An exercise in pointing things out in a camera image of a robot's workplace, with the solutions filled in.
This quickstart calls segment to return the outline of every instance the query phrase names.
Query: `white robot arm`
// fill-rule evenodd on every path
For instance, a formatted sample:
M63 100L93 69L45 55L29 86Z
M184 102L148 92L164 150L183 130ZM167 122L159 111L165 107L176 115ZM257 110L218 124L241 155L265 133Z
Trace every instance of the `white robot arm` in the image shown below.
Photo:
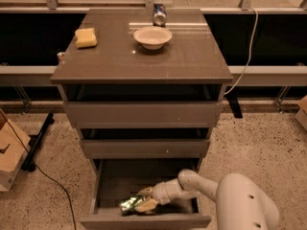
M177 179L140 191L148 200L135 207L137 212L153 209L173 199L190 199L199 193L216 203L219 230L275 230L279 212L275 203L250 179L238 174L226 175L219 183L182 170Z

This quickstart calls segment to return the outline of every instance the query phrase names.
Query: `speckled floor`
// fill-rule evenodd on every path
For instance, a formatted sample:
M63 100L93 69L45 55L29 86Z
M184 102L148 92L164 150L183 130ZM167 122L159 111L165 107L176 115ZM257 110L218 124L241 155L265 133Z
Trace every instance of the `speckled floor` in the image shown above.
M38 133L45 116L10 114L28 134ZM280 230L306 230L306 158L307 132L294 113L244 113L243 119L223 113L200 174L216 181L234 172L250 177L277 204ZM76 220L85 216L95 174L65 114L55 114L35 161L68 190ZM207 229L217 229L215 205L202 196L201 208L213 218ZM0 193L0 229L73 229L64 192L39 171L20 171L11 191Z

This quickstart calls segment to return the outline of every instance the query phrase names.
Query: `white bowl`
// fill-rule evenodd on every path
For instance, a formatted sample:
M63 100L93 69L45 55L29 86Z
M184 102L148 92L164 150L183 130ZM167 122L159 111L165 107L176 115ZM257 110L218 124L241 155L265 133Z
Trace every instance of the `white bowl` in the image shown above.
M143 27L135 31L134 39L144 48L157 50L172 38L172 33L163 27Z

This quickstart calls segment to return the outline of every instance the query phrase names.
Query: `cardboard box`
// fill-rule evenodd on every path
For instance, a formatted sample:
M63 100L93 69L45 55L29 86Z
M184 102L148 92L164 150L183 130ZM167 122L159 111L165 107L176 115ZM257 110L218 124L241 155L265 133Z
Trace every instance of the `cardboard box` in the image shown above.
M10 190L24 159L27 156L22 143L27 147L30 137L22 131L0 108L0 192Z
M296 113L295 118L307 130L307 96L298 102L298 106L300 109Z

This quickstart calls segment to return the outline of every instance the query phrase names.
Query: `sponge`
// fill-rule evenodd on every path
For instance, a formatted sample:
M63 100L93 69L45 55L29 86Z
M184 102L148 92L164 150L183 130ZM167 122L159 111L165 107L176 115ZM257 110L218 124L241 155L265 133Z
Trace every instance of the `sponge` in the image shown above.
M94 28L78 29L75 31L77 38L76 46L78 49L93 47L97 45Z

